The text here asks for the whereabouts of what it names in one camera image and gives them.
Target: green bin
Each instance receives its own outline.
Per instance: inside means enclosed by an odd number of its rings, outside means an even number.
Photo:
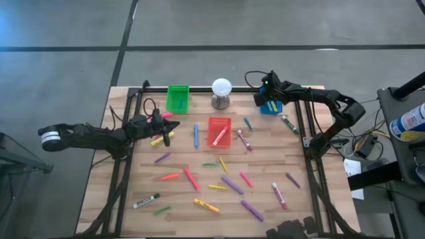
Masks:
[[[189,107],[189,86],[168,86],[167,111],[186,113]]]

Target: plastic bin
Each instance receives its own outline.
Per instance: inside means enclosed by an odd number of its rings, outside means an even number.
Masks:
[[[227,126],[228,129],[224,133],[221,140],[217,145],[213,145],[214,140],[221,133],[223,128]],[[224,117],[210,117],[208,119],[208,136],[207,145],[208,147],[230,147],[232,144],[232,119]]]
[[[167,111],[186,113],[189,107],[189,86],[168,86]]]
[[[262,93],[264,91],[263,87],[260,88],[260,92]],[[274,100],[273,101],[274,104],[276,105],[276,108],[278,109],[278,111],[270,111],[268,109],[267,104],[264,104],[263,106],[260,106],[260,112],[261,114],[272,114],[272,115],[277,115],[279,113],[281,113],[284,110],[284,105],[278,101],[278,100]]]

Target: table leg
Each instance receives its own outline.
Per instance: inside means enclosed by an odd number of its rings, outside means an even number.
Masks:
[[[392,162],[376,169],[348,177],[348,183],[350,184],[350,189],[354,191],[367,186],[386,183],[391,180],[401,181],[401,179],[402,177],[400,169],[398,168],[398,163]]]

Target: marker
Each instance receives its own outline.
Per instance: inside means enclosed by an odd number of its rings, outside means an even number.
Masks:
[[[270,102],[266,102],[266,105],[267,105],[268,110],[272,112],[273,109],[272,109],[272,105],[270,104]]]
[[[158,162],[160,162],[160,161],[161,161],[161,160],[163,160],[164,158],[168,157],[170,154],[171,154],[171,153],[166,153],[166,154],[164,154],[164,155],[160,156],[160,158],[158,158],[157,160],[155,160],[153,163],[158,163]]]
[[[163,211],[169,210],[169,209],[171,209],[171,206],[166,206],[165,208],[161,208],[161,209],[156,210],[155,212],[153,212],[153,215],[156,216],[156,215],[162,213]]]
[[[240,172],[240,176],[242,176],[242,178],[246,181],[246,183],[248,183],[248,185],[250,185],[250,187],[252,187],[252,183],[251,183],[250,179],[245,175],[244,171]]]
[[[191,172],[189,171],[189,168],[185,167],[185,172],[186,172],[187,177],[189,178],[189,180],[192,182],[193,186],[195,187],[195,189],[197,191],[199,191],[198,183],[195,181],[195,178],[193,178]]]
[[[286,177],[298,188],[300,189],[301,186],[298,184],[298,182],[289,174],[286,173]]]
[[[147,204],[148,202],[151,202],[151,201],[153,201],[154,199],[157,199],[157,198],[159,198],[159,193],[155,193],[154,195],[152,195],[152,196],[150,196],[150,197],[148,197],[146,199],[143,199],[143,200],[141,200],[138,203],[135,203],[133,205],[133,208],[134,209],[139,208],[139,207],[141,207],[141,206]]]
[[[223,159],[222,159],[221,157],[218,157],[218,159],[220,159],[220,163],[221,163],[221,165],[223,166],[223,169],[226,171],[226,173],[228,173],[228,171],[227,171],[227,167],[226,167],[226,165],[224,164]]]
[[[257,212],[257,210],[255,210],[251,205],[249,205],[245,200],[240,201],[242,203],[242,205],[245,206],[246,209],[248,209],[256,218],[258,218],[258,220],[260,221],[264,221],[264,217]]]
[[[202,166],[218,166],[218,162],[214,162],[214,163],[203,163]]]
[[[220,139],[223,137],[223,135],[226,133],[228,127],[225,126],[223,128],[223,130],[220,132],[220,134],[217,136],[217,138],[214,140],[214,143],[212,143],[213,145],[217,146],[218,142],[220,141]]]
[[[244,191],[242,189],[239,189],[238,186],[236,186],[228,177],[223,176],[221,179],[226,182],[229,186],[231,186],[234,190],[236,190],[240,195],[244,194]]]
[[[193,126],[193,136],[194,136],[193,146],[195,146],[195,148],[198,148],[199,142],[198,142],[198,124],[197,123]]]
[[[270,104],[272,105],[273,111],[277,112],[278,109],[272,100],[270,100]]]
[[[208,187],[212,188],[212,189],[221,189],[221,190],[226,190],[226,187],[222,187],[222,186],[217,186],[217,185],[208,185]]]
[[[215,206],[211,206],[211,205],[209,205],[208,203],[206,203],[206,202],[203,202],[203,201],[201,201],[201,200],[199,200],[199,199],[194,199],[194,201],[193,201],[195,204],[198,204],[199,206],[203,206],[203,207],[206,207],[206,208],[208,208],[209,210],[211,210],[211,211],[213,211],[213,212],[217,212],[217,213],[219,213],[220,212],[220,209],[218,209],[217,207],[215,207]]]
[[[168,136],[169,136],[169,137],[174,136],[174,132],[170,132],[170,133],[168,134]],[[151,145],[152,145],[152,146],[155,146],[155,145],[157,145],[158,143],[161,143],[163,140],[164,140],[164,137],[162,137],[162,136],[161,136],[159,139],[155,139],[154,141],[152,141],[152,142],[151,142]]]
[[[162,177],[161,180],[174,179],[175,177],[178,177],[178,176],[180,176],[180,174],[173,173],[172,175]]]
[[[280,194],[280,191],[279,191],[276,183],[272,183],[272,188],[273,188],[274,194],[277,196],[279,203],[281,204],[282,208],[285,209],[285,210],[288,209],[288,206],[286,205],[284,198]]]
[[[296,134],[296,135],[298,135],[299,133],[298,133],[298,130],[297,130],[297,128],[289,121],[289,119],[286,117],[286,116],[282,116],[282,120],[286,123],[286,125],[290,128],[290,129],[292,129],[292,131]]]
[[[252,131],[251,124],[250,124],[250,122],[249,122],[249,120],[248,120],[248,118],[247,118],[247,117],[245,117],[245,118],[244,118],[244,121],[245,121],[245,123],[246,123],[246,126],[248,126],[248,128],[250,129],[250,131]]]
[[[238,129],[237,132],[238,132],[238,135],[239,135],[240,139],[244,142],[246,148],[249,151],[252,151],[252,148],[251,148],[250,144],[248,143],[248,141],[246,140],[246,138],[244,137],[244,135],[242,135],[242,130]]]
[[[168,117],[171,117],[171,116],[174,116],[174,113],[168,112],[168,113],[161,114],[161,117],[163,117],[163,118],[168,118]]]

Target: blue bin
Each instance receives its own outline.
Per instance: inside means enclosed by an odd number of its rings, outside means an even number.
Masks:
[[[264,89],[263,89],[263,87],[261,87],[261,88],[260,88],[260,92],[262,93],[263,91],[264,91]],[[279,114],[279,113],[281,113],[281,112],[283,111],[284,106],[283,106],[283,104],[282,104],[280,101],[278,101],[278,100],[274,100],[273,102],[274,102],[274,104],[276,105],[276,108],[278,109],[278,111],[276,111],[276,112],[274,112],[274,111],[270,111],[270,110],[268,109],[267,104],[264,104],[263,106],[260,106],[260,112],[261,112],[261,114],[272,114],[272,115],[277,115],[277,114]]]

